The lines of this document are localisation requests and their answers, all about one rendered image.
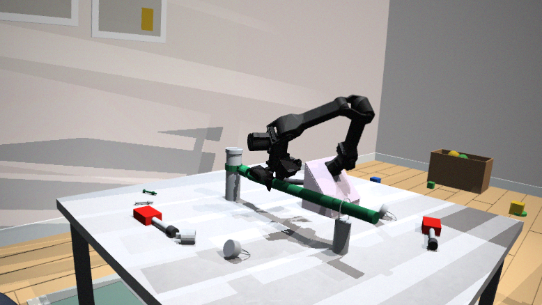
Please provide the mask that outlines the green cup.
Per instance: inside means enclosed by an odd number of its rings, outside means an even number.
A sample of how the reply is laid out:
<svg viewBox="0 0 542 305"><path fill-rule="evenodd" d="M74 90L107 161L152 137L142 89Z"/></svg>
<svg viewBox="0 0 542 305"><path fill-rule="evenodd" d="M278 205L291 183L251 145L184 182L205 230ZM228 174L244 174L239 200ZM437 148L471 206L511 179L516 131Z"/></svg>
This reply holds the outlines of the green cup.
<svg viewBox="0 0 542 305"><path fill-rule="evenodd" d="M247 178L247 174L249 170L250 170L250 167L242 165L242 164L239 166L231 166L225 163L225 171L238 172L241 176L245 178Z"/></svg>

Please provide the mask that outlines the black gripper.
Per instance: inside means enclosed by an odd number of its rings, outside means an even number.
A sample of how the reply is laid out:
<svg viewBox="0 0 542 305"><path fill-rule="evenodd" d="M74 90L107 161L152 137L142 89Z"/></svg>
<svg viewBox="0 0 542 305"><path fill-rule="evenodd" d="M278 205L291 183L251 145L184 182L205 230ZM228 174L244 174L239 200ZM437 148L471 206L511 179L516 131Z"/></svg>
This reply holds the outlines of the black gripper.
<svg viewBox="0 0 542 305"><path fill-rule="evenodd" d="M267 153L269 154L269 160L266 161L266 164L268 167L262 167L261 165L253 166L249 170L249 174L255 178L258 181L264 181L265 185L267 187L267 190L270 191L272 188L272 181L274 179L278 179L283 181L284 175L281 173L281 171L278 169L274 169L274 164L277 159L279 159L279 156L282 156L282 158L286 157L286 152L274 152L272 150L268 150ZM275 172L275 177L273 176L273 173Z"/></svg>

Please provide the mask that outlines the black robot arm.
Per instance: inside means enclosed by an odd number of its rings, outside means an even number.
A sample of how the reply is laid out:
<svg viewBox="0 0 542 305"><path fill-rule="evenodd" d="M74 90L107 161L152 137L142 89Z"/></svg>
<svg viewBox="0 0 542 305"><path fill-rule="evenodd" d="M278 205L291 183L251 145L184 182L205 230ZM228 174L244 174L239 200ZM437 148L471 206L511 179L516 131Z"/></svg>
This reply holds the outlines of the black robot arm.
<svg viewBox="0 0 542 305"><path fill-rule="evenodd" d="M351 104L351 108L348 106ZM342 170L355 169L358 159L357 146L362 136L364 126L370 124L375 117L375 112L369 99L361 95L338 97L334 101L306 111L302 114L287 114L267 125L267 132L249 133L247 145L249 151L269 150L276 153L284 153L288 150L288 142L299 137L303 131L314 125L323 123L337 116L346 116L351 119L345 141L338 143L337 156L328 162L326 167L332 177L341 174ZM275 133L274 127L277 132ZM294 176L301 170L302 161L286 157L276 160L274 169L280 170L285 178Z"/></svg>

